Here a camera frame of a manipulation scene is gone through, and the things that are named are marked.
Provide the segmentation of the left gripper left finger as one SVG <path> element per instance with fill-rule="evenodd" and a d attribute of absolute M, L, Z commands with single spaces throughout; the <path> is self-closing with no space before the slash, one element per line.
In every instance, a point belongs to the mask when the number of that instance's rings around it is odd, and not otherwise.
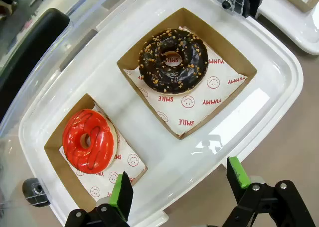
<path fill-rule="evenodd" d="M 119 174 L 111 196 L 90 212 L 74 209 L 69 213 L 66 227 L 127 227 L 133 200 L 133 187 L 126 172 Z"/>

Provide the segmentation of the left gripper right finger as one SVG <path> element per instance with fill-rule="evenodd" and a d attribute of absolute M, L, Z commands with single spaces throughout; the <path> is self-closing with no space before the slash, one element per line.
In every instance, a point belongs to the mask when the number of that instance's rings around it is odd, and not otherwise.
<path fill-rule="evenodd" d="M 251 227 L 258 214 L 269 214 L 278 227 L 315 226 L 292 181 L 279 181 L 273 187 L 252 182 L 236 156 L 227 158 L 226 176 L 237 206 L 224 227 Z"/>

